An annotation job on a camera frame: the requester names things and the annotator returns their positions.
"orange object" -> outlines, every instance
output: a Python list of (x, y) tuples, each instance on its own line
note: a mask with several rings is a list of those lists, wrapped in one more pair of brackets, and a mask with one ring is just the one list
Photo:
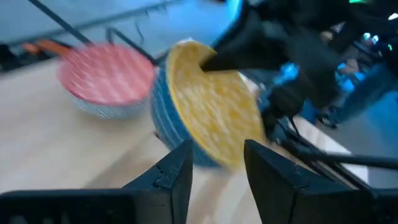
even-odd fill
[(39, 40), (36, 45), (41, 49), (41, 50), (48, 50), (53, 53), (59, 54), (59, 55), (65, 55), (69, 53), (70, 49), (67, 47), (64, 47), (54, 41), (51, 40)]
[(36, 45), (30, 43), (24, 43), (24, 49), (32, 55), (37, 55), (41, 51)]

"blue striped bowl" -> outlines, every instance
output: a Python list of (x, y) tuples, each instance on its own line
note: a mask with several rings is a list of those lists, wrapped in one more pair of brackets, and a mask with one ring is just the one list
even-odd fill
[(150, 96), (151, 115), (160, 140), (172, 150), (186, 139), (193, 140), (193, 162), (203, 167), (221, 167), (192, 138), (174, 106), (162, 66)]
[(71, 94), (75, 106), (89, 114), (103, 119), (128, 119), (144, 111), (147, 99), (129, 105), (98, 105)]

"person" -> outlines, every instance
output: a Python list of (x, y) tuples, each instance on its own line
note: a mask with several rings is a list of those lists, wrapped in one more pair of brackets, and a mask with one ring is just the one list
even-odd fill
[(345, 99), (343, 105), (332, 107), (326, 113), (321, 114), (318, 117), (319, 122), (336, 129), (340, 124), (359, 115), (398, 86), (396, 51), (392, 49), (391, 45), (383, 42), (377, 44), (376, 48), (380, 54), (384, 54), (385, 61), (373, 65), (366, 78)]

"blue light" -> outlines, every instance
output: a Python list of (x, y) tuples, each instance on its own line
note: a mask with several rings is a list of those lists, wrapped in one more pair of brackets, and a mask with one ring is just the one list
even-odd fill
[(236, 20), (241, 13), (242, 3), (242, 0), (228, 0), (228, 13), (232, 20)]

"metal rod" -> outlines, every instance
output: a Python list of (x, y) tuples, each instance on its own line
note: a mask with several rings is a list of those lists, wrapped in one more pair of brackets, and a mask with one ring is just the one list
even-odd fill
[[(287, 130), (287, 137), (289, 141), (285, 141), (284, 147), (291, 154), (299, 157), (300, 160), (302, 160), (304, 163), (311, 163), (316, 161), (311, 161), (310, 159), (301, 156), (300, 152), (302, 151), (308, 151), (311, 152), (312, 154), (325, 154), (323, 151), (314, 146), (308, 140), (304, 139), (303, 137), (300, 138), (300, 136), (298, 136), (297, 133), (295, 133), (293, 130), (290, 129)], [(370, 189), (370, 186), (367, 183), (365, 183), (359, 177), (351, 173), (349, 170), (347, 170), (347, 168), (342, 166), (340, 163), (335, 163), (335, 162), (323, 162), (323, 163), (328, 167), (330, 167), (337, 174), (342, 176), (342, 178), (346, 179), (353, 186), (359, 189)]]
[[(142, 14), (142, 13), (145, 13), (145, 11), (156, 10), (156, 9), (158, 9), (160, 7), (165, 7), (165, 6), (177, 4), (177, 3), (180, 3), (180, 2), (182, 2), (182, 0), (173, 0), (173, 1), (166, 1), (166, 2), (162, 2), (162, 3), (157, 3), (157, 4), (153, 4), (153, 5), (147, 6), (147, 7), (142, 7), (140, 9), (133, 9), (133, 10), (130, 10), (130, 11), (126, 11), (124, 13), (117, 14), (117, 15), (108, 16), (108, 17), (104, 17), (104, 18), (101, 18), (101, 19), (89, 21), (89, 22), (86, 22), (86, 23), (83, 23), (83, 24), (80, 24), (80, 25), (76, 25), (74, 27), (75, 27), (75, 30), (82, 31), (82, 30), (85, 30), (85, 29), (90, 29), (90, 28), (95, 27), (95, 26), (100, 26), (102, 24), (107, 24), (107, 23), (110, 23), (110, 22), (118, 21), (120, 19), (128, 18), (128, 17), (134, 16), (136, 14)], [(50, 32), (46, 32), (44, 34), (35, 35), (33, 37), (29, 37), (29, 38), (25, 38), (25, 39), (19, 39), (19, 40), (15, 40), (15, 41), (12, 41), (12, 42), (8, 42), (6, 44), (8, 46), (10, 46), (10, 47), (15, 47), (15, 46), (21, 45), (21, 44), (23, 44), (25, 42), (33, 42), (33, 41), (36, 41), (37, 39), (54, 38), (55, 36), (66, 34), (66, 33), (68, 33), (68, 31), (66, 31), (64, 29), (58, 29), (58, 30), (53, 30), (53, 31), (50, 31)]]
[(398, 170), (398, 160), (390, 158), (381, 158), (374, 156), (346, 156), (339, 154), (314, 154), (311, 152), (298, 152), (302, 157), (312, 161), (321, 162), (339, 162), (345, 164), (355, 164), (362, 166), (379, 167), (385, 169)]
[(34, 6), (40, 9), (43, 13), (48, 15), (52, 20), (54, 20), (57, 24), (59, 24), (62, 28), (68, 31), (71, 35), (76, 37), (76, 39), (80, 40), (84, 44), (89, 44), (91, 41), (85, 37), (83, 34), (78, 32), (75, 28), (73, 28), (69, 23), (64, 21), (60, 16), (51, 11), (47, 6), (42, 4), (39, 0), (29, 0)]
[(132, 40), (128, 39), (122, 32), (118, 31), (117, 29), (115, 29), (113, 27), (109, 27), (109, 28), (106, 29), (106, 36), (108, 38), (108, 41), (111, 44), (113, 43), (112, 34), (115, 34), (120, 39), (125, 41), (125, 43), (130, 45), (132, 48), (136, 49), (140, 54), (145, 56), (153, 65), (157, 65), (156, 64), (156, 60), (148, 52), (146, 52), (144, 49), (142, 49), (140, 46), (138, 46)]

